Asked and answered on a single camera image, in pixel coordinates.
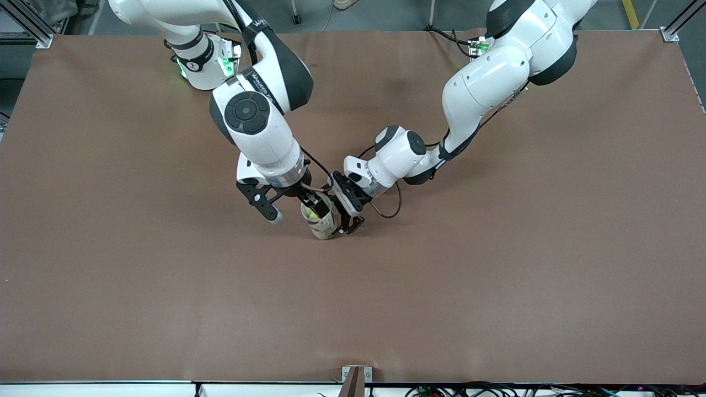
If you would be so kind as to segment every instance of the gray floor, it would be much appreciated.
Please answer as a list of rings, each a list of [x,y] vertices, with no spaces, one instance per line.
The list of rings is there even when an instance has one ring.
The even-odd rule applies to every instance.
[[[468,30],[485,26],[492,0],[438,0],[433,24],[442,30]],[[688,4],[688,0],[658,0],[646,28],[666,25]],[[330,14],[326,30],[421,30],[429,22],[429,0],[359,0],[351,8],[331,12],[330,0],[297,0],[302,24],[292,23],[289,0],[251,0],[253,7],[276,32],[321,30]],[[633,0],[642,20],[651,0]],[[85,35],[151,35],[152,32],[122,23],[107,6],[90,15],[75,17],[71,33]],[[599,0],[584,18],[584,30],[630,29],[621,0]],[[680,46],[697,87],[706,93],[706,11],[696,16],[680,33]],[[24,78],[34,49],[29,46],[0,46],[0,79]],[[0,111],[11,113],[22,81],[0,81]]]

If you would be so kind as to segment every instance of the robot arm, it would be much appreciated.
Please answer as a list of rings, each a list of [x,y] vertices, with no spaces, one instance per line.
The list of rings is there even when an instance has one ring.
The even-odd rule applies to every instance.
[[[319,217],[330,213],[330,205],[309,186],[309,162],[284,118],[309,101],[313,79],[264,19],[244,0],[109,1],[123,22],[167,38],[191,85],[213,90],[211,116],[241,151],[237,186],[252,206],[273,223],[282,219],[273,205],[281,196],[297,197]],[[228,40],[205,34],[201,23],[237,26],[260,61],[236,75],[224,73]]]
[[[386,168],[408,170],[404,176],[408,184],[423,184],[461,154],[475,137],[485,114],[516,94],[526,81],[546,85],[563,76],[576,58],[573,31],[596,2],[495,0],[486,19],[487,35],[493,38],[488,51],[459,70],[444,87],[442,106],[449,126],[446,136],[435,148],[415,158],[403,150],[397,155],[388,154],[386,145],[399,147],[397,140],[403,139],[402,135],[383,146],[376,140],[376,156],[368,162],[346,158],[346,178],[340,174],[336,178],[336,193],[346,203],[346,209],[351,214],[358,213],[367,201],[392,186],[391,179],[384,183],[376,180],[371,165],[382,163]],[[366,167],[361,172],[358,165]],[[358,178],[357,174],[372,178]]]
[[[234,74],[229,60],[235,56],[233,42],[206,35],[198,24],[175,25],[150,14],[143,0],[109,0],[110,8],[123,22],[155,30],[176,54],[182,75],[199,90],[212,90]]]

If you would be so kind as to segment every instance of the wire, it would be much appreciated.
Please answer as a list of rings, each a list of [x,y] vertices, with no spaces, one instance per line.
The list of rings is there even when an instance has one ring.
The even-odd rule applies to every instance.
[[[385,219],[394,218],[395,216],[397,216],[400,213],[400,210],[402,210],[402,190],[400,189],[399,182],[395,181],[395,186],[397,187],[397,196],[400,197],[400,201],[397,204],[397,210],[392,215],[385,215],[382,212],[380,212],[380,209],[378,208],[378,206],[376,206],[375,203],[372,200],[370,200],[370,206],[373,207],[373,209],[375,210],[375,212],[378,213],[378,215],[380,215],[381,217],[383,217]]]
[[[692,12],[691,15],[689,15],[689,16],[681,23],[681,25],[679,25],[679,26],[677,27],[677,29],[674,29],[674,32],[678,32],[681,28],[683,28],[683,26],[686,25],[686,23],[687,23],[688,21],[690,21],[691,18],[694,18],[694,15],[698,14],[699,11],[701,11],[701,9],[704,8],[704,6],[706,6],[706,3],[701,3],[701,5],[699,6],[699,8],[696,9],[696,11]]]
[[[240,30],[240,33],[243,33],[243,30],[245,30],[245,23],[243,22],[243,18],[240,17],[240,14],[238,14],[238,10],[236,10],[235,5],[231,0],[222,0],[223,4],[228,8],[228,11],[230,11],[231,15],[233,16],[233,19],[235,19],[236,25],[238,25],[238,30]],[[230,25],[222,23],[221,25],[233,28]],[[257,64],[258,63],[258,54],[257,54],[257,48],[255,47],[254,43],[248,44],[248,54],[250,54],[250,62],[251,64]]]
[[[307,184],[301,184],[302,187],[304,187],[305,189],[309,189],[311,191],[319,191],[321,193],[326,193],[327,191],[330,191],[331,189],[333,189],[333,176],[331,176],[331,173],[326,169],[326,167],[324,167],[323,164],[321,164],[314,156],[312,156],[309,152],[307,152],[305,148],[301,148],[301,151],[304,152],[304,154],[307,157],[311,158],[311,161],[315,162],[316,165],[318,165],[319,168],[321,168],[326,173],[326,176],[331,181],[330,184],[327,183],[328,187],[325,187],[323,189],[313,188]]]
[[[491,121],[491,120],[493,119],[493,117],[496,116],[496,114],[500,113],[500,111],[501,111],[502,109],[505,109],[508,105],[510,105],[510,103],[513,103],[513,100],[517,99],[517,97],[520,96],[520,94],[525,90],[525,88],[527,88],[527,86],[528,86],[529,84],[530,84],[529,81],[526,82],[526,83],[522,86],[522,88],[520,88],[519,90],[515,91],[515,93],[513,94],[513,96],[512,96],[507,102],[503,103],[498,109],[495,109],[495,112],[493,112],[493,114],[491,114],[490,117],[488,117],[488,118],[486,119],[486,121],[484,121],[484,122],[481,123],[480,127],[478,127],[478,130],[480,130],[481,128],[483,128],[483,126],[485,126],[486,124],[488,124],[488,122]]]
[[[445,389],[440,389],[438,387],[429,386],[429,385],[421,385],[418,387],[414,387],[414,388],[407,391],[407,393],[405,394],[405,397],[409,397],[410,394],[412,394],[412,397],[430,397],[430,396],[448,397],[448,396],[451,396],[451,394],[448,391],[446,391]]]
[[[363,153],[360,153],[360,154],[358,155],[358,158],[363,157],[363,156],[365,155],[365,153],[369,152],[369,151],[370,151],[372,148],[374,148],[374,147],[375,147],[375,145],[372,145],[371,147],[367,148],[366,150],[363,150]]]
[[[447,39],[447,40],[451,40],[452,42],[456,42],[456,44],[469,45],[469,44],[468,44],[468,41],[462,41],[462,40],[459,40],[457,37],[449,36],[449,35],[447,35],[445,32],[443,32],[443,31],[441,31],[441,30],[439,30],[439,29],[437,29],[437,28],[430,28],[430,27],[427,27],[427,28],[424,29],[424,30],[427,31],[427,32],[434,32],[434,33],[437,33],[437,34],[441,35],[441,37],[443,37],[443,38],[445,38],[445,39]],[[479,39],[480,39],[480,37],[473,37],[473,38],[468,39],[468,40],[479,40]]]
[[[453,40],[456,42],[456,47],[458,47],[458,50],[461,51],[462,54],[464,54],[466,57],[472,58],[471,54],[469,52],[466,52],[461,48],[461,44],[458,42],[458,38],[456,37],[456,30],[451,30],[451,35],[453,36]]]
[[[681,12],[679,15],[677,15],[677,17],[674,18],[674,20],[673,20],[669,25],[666,26],[665,30],[669,30],[669,28],[671,28],[671,27],[676,23],[676,21],[678,21],[679,18],[681,18],[682,15],[684,15],[687,11],[689,11],[689,9],[690,9],[691,7],[693,7],[694,4],[696,4],[697,1],[698,1],[698,0],[693,0],[693,1],[691,2],[691,4],[689,4],[688,6],[686,6],[686,8],[683,9],[682,12]]]
[[[226,28],[233,29],[233,30],[239,30],[238,28],[236,28],[236,27],[233,26],[233,25],[230,25],[229,23],[223,23],[223,22],[221,22],[221,23],[217,23],[216,25],[225,26]]]
[[[333,14],[333,7],[335,7],[335,3],[331,4],[331,9],[328,12],[328,19],[326,20],[326,24],[323,26],[323,29],[321,31],[325,31],[326,27],[328,27],[328,23],[331,21],[331,15]]]

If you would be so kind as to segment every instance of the brown table surface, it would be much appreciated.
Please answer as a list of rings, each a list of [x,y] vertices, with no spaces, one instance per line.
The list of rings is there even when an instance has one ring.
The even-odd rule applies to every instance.
[[[284,39],[316,82],[287,120],[331,170],[389,124],[445,133],[452,43]],[[658,32],[581,32],[399,217],[327,242],[247,205],[175,67],[158,37],[36,53],[0,144],[0,379],[704,381],[706,117]]]

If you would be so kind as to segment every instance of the green led light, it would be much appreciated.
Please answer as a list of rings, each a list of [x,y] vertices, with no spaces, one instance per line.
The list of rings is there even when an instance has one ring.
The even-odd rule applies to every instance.
[[[233,63],[228,58],[223,59],[219,57],[218,60],[220,60],[220,66],[221,69],[223,69],[223,74],[226,77],[233,76]]]
[[[181,61],[179,61],[179,59],[176,59],[176,64],[179,65],[179,70],[181,70],[181,77],[187,78],[186,72],[184,71],[184,67],[181,65]]]

